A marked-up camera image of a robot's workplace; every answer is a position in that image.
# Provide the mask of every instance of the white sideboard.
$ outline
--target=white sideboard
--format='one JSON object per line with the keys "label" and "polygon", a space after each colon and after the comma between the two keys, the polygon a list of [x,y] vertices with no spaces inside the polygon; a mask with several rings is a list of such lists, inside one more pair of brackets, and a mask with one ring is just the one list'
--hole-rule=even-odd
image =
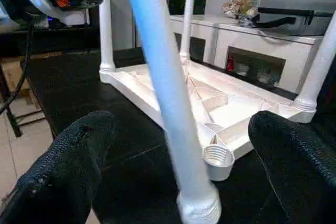
{"label": "white sideboard", "polygon": [[[285,36],[240,27],[234,19],[211,15],[194,15],[192,23],[191,36],[205,40],[204,62],[225,69],[230,48],[255,52],[270,61],[282,59],[284,63],[277,85],[293,93],[300,92],[323,38]],[[183,16],[171,16],[171,25],[176,34],[181,34]]]}

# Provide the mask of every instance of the cardboard box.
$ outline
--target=cardboard box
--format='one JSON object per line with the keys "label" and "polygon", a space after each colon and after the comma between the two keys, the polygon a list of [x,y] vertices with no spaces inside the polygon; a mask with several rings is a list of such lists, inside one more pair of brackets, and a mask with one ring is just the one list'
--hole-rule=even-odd
{"label": "cardboard box", "polygon": [[[48,52],[45,54],[32,55],[31,60],[48,58],[52,56],[59,56],[62,52]],[[22,69],[20,62],[24,60],[24,56],[15,57],[15,58],[2,58],[1,66],[4,72],[8,87],[10,92],[13,92],[21,78]],[[21,90],[29,89],[29,84],[27,81],[23,83]]]}
{"label": "cardboard box", "polygon": [[[13,92],[22,76],[20,61],[3,63],[2,70],[4,72],[10,92]],[[21,89],[29,89],[29,84],[26,80],[23,83]]]}

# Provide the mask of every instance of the black desk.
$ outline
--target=black desk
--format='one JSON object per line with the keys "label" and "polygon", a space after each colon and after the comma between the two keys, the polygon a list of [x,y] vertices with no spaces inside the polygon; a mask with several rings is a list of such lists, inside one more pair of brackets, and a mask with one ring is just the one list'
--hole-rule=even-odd
{"label": "black desk", "polygon": [[[26,54],[27,31],[0,35],[0,58]],[[99,27],[34,29],[32,54],[99,47]]]}
{"label": "black desk", "polygon": [[[117,67],[143,63],[141,49],[116,51]],[[94,110],[123,122],[111,147],[93,207],[101,222],[181,223],[177,187],[162,129],[119,91],[99,81],[99,55],[33,60],[28,81],[55,135]],[[284,223],[285,214],[255,152],[239,159],[230,178],[216,183],[221,223]]]}

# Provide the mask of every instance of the chair leg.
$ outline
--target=chair leg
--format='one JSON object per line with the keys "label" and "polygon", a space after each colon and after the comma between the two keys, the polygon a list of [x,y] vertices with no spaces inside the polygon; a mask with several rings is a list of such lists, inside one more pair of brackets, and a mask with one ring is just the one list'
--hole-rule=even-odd
{"label": "chair leg", "polygon": [[[4,102],[6,102],[8,100],[8,98],[11,96],[7,82],[6,82],[6,78],[4,75],[4,72],[2,70],[2,67],[0,66],[0,94],[4,99]],[[7,109],[7,116],[9,119],[9,122],[13,128],[14,134],[16,137],[20,137],[22,136],[22,132],[20,130],[20,127],[18,126],[16,119],[12,113],[12,111],[10,110],[10,108]]]}

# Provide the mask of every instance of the white cabinet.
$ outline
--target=white cabinet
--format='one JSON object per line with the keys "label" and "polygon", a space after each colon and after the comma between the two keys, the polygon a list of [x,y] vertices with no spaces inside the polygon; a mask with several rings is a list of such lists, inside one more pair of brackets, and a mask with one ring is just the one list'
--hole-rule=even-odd
{"label": "white cabinet", "polygon": [[[256,79],[276,78],[274,85],[293,93],[300,92],[322,39],[265,33],[225,17],[194,15],[192,22],[192,37],[205,41],[204,62],[222,69],[229,59],[235,66],[243,62]],[[181,34],[183,16],[172,16],[171,23]]]}

